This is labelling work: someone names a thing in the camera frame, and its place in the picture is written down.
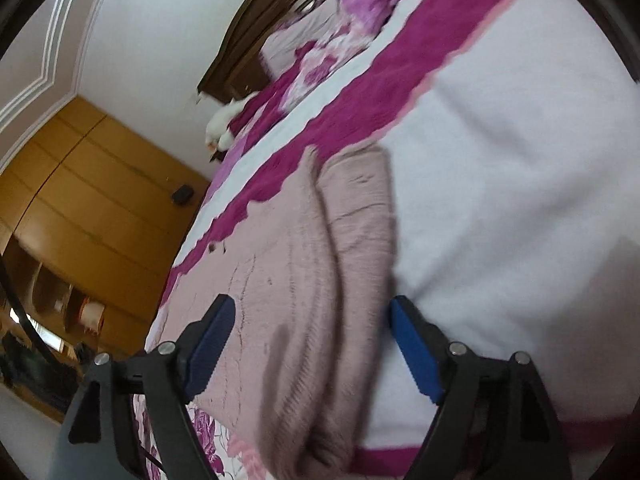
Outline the floral pink bedspread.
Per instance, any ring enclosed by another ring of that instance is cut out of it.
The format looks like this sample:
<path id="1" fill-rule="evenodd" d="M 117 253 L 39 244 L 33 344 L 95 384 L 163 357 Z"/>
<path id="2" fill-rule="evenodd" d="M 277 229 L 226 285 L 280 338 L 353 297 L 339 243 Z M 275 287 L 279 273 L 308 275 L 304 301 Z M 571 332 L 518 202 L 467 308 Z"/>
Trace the floral pink bedspread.
<path id="1" fill-rule="evenodd" d="M 490 356 L 529 351 L 578 477 L 639 428 L 639 0 L 401 0 L 381 35 L 219 170 L 169 286 L 311 133 L 390 155 L 393 281 Z"/>

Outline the lilac pillow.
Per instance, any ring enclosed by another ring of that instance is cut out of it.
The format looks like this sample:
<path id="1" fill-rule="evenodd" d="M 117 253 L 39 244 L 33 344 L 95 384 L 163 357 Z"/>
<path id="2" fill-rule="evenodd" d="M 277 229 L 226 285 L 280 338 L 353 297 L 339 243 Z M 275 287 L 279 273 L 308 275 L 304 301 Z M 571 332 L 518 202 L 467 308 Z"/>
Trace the lilac pillow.
<path id="1" fill-rule="evenodd" d="M 296 61 L 296 52 L 306 44 L 328 42 L 345 28 L 341 0 L 323 0 L 302 18 L 272 32 L 259 52 L 260 62 L 271 80 L 282 76 Z"/>

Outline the white plush toy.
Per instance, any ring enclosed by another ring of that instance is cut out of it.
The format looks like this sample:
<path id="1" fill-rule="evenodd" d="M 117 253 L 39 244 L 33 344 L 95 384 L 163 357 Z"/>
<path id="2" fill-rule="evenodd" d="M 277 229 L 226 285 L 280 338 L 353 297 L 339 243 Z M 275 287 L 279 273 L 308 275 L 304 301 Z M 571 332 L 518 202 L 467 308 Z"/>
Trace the white plush toy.
<path id="1" fill-rule="evenodd" d="M 213 154 L 224 153 L 232 147 L 234 134 L 231 132 L 232 120 L 244 110 L 245 104 L 257 96 L 257 92 L 250 93 L 242 100 L 231 100 L 217 110 L 205 128 L 205 144 Z"/>

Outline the small black bag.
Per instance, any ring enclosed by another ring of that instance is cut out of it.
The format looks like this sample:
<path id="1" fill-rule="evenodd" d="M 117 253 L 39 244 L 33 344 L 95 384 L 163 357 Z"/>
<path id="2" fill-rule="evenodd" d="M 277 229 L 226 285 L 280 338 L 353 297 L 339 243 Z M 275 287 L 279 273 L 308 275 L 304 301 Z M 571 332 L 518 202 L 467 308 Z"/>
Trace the small black bag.
<path id="1" fill-rule="evenodd" d="M 190 204 L 190 201 L 194 197 L 194 194 L 194 188 L 192 188 L 191 185 L 184 184 L 181 185 L 178 190 L 175 190 L 175 192 L 171 194 L 171 200 L 175 205 L 184 207 Z"/>

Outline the pink knitted cardigan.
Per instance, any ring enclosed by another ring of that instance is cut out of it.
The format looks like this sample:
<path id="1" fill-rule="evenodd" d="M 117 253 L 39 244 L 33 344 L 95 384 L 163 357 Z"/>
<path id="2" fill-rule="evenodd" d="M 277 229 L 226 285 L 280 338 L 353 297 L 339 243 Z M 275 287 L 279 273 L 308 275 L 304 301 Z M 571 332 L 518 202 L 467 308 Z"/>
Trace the pink knitted cardigan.
<path id="1" fill-rule="evenodd" d="M 374 144 L 319 162 L 311 148 L 281 191 L 195 267 L 231 296 L 234 330 L 198 405 L 256 448 L 280 479 L 332 479 L 352 456 L 394 258 L 387 158 Z"/>

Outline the dark wooden headboard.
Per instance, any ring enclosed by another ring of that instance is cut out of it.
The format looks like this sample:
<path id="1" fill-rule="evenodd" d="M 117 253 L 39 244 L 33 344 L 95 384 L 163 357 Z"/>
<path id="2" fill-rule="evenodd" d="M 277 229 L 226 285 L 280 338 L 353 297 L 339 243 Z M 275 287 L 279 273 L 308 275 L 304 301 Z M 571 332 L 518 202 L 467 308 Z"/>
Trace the dark wooden headboard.
<path id="1" fill-rule="evenodd" d="M 244 0 L 229 25 L 198 92 L 221 103 L 243 99 L 268 86 L 260 50 L 276 28 L 316 0 Z"/>

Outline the wooden wardrobe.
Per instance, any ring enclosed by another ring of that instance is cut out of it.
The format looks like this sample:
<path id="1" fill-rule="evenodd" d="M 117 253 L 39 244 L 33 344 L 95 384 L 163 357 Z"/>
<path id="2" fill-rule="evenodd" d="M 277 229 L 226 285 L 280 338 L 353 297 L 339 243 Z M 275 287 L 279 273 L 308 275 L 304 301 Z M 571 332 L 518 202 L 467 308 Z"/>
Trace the wooden wardrobe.
<path id="1" fill-rule="evenodd" d="M 181 185 L 195 194 L 179 207 Z M 73 361 L 78 344 L 126 358 L 144 344 L 208 183 L 72 99 L 1 175 L 1 255 L 29 319 Z"/>

